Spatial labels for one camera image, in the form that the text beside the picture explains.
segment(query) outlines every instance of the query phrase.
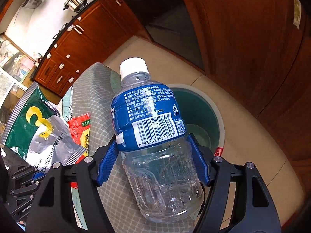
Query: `bottle label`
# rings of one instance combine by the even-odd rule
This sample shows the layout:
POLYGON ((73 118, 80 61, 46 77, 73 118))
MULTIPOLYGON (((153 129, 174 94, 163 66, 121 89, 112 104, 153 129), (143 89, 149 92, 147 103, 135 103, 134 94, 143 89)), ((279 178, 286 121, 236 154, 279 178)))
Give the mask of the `bottle label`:
POLYGON ((120 151, 134 151, 186 133, 172 90, 163 84, 130 89, 112 100, 112 124, 120 151))

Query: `trash can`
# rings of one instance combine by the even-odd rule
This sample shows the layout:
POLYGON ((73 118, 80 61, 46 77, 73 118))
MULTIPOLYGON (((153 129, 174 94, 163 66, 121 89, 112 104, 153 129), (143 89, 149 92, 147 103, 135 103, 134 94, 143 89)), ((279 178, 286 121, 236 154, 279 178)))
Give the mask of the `trash can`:
POLYGON ((220 156, 225 143, 224 123, 216 104, 202 91, 184 84, 168 85, 174 92, 187 134, 220 156))

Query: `plastic bottle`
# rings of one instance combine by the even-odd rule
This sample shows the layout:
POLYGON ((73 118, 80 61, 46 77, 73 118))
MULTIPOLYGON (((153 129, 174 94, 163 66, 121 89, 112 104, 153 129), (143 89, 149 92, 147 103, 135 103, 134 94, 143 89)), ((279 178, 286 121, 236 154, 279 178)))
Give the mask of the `plastic bottle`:
POLYGON ((143 59, 125 60, 120 74, 111 115, 138 207, 152 222, 182 220, 198 212, 204 194, 173 92, 150 80, 143 59))

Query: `silver pot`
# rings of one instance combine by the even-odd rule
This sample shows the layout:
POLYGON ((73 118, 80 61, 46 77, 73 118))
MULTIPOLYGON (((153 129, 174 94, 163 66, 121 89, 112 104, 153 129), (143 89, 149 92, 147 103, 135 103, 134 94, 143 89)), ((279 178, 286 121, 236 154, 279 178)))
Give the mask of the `silver pot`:
POLYGON ((64 3, 64 8, 63 10, 66 10, 68 8, 70 8, 72 11, 74 12, 79 12, 79 10, 84 7, 85 5, 87 5, 87 0, 67 0, 64 3))

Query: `metal screw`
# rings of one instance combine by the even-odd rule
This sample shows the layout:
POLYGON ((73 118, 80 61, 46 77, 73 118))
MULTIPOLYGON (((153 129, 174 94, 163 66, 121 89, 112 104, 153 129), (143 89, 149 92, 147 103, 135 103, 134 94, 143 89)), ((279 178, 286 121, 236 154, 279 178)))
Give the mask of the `metal screw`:
POLYGON ((52 166, 53 166, 53 168, 55 168, 55 169, 56 169, 56 168, 59 168, 60 162, 55 162, 52 166))
POLYGON ((214 157, 214 160, 215 160, 217 163, 220 163, 220 162, 222 162, 222 157, 216 156, 216 157, 214 157))
POLYGON ((93 161, 93 157, 87 156, 87 157, 84 159, 84 161, 85 161, 86 163, 90 163, 90 162, 93 161))
POLYGON ((253 169, 255 167, 252 162, 248 162, 246 165, 249 169, 253 169))

